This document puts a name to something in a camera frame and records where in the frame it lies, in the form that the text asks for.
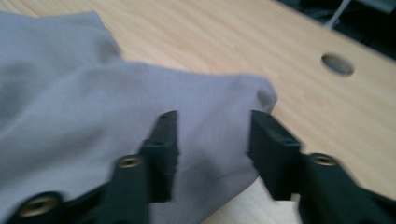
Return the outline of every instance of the hole in table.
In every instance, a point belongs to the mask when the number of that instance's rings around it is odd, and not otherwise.
[[[323,64],[341,77],[350,77],[355,72],[353,64],[346,58],[335,53],[325,53],[321,57]]]

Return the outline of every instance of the wooden table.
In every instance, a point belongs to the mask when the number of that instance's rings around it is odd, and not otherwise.
[[[268,77],[274,115],[305,143],[344,162],[367,189],[396,198],[396,63],[270,0],[0,0],[0,9],[44,17],[97,11],[125,60],[209,74]],[[355,66],[339,77],[320,61]],[[294,203],[273,203],[261,182],[205,223],[298,223]]]

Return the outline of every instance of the gray fabric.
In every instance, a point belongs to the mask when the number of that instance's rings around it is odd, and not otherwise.
[[[206,76],[124,62],[96,13],[0,13],[0,222],[42,191],[77,197],[109,179],[155,119],[178,110],[174,197],[152,223],[199,223],[257,177],[250,110],[271,112],[262,77]]]

